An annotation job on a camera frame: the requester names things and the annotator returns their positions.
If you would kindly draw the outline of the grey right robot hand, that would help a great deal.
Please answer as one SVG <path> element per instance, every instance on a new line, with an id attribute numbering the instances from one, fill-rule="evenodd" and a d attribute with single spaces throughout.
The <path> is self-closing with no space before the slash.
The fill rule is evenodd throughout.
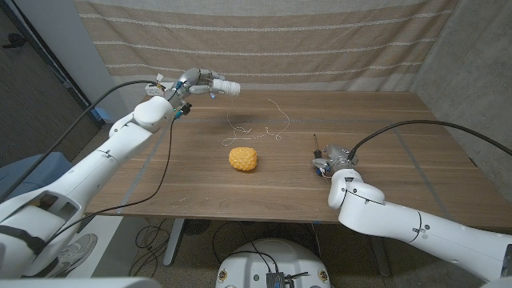
<path id="1" fill-rule="evenodd" d="M 355 155 L 348 159 L 350 151 L 340 146 L 329 144 L 324 150 L 316 149 L 312 165 L 316 167 L 319 176 L 330 177 L 338 170 L 355 168 L 358 158 Z"/>

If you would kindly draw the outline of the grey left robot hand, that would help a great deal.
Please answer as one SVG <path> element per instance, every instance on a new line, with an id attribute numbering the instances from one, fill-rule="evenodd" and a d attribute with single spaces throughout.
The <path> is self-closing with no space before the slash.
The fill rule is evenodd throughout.
<path id="1" fill-rule="evenodd" d="M 208 69 L 188 69 L 172 85 L 169 101 L 184 99 L 190 94 L 208 94 L 213 91 L 215 79 L 225 80 L 226 78 Z"/>

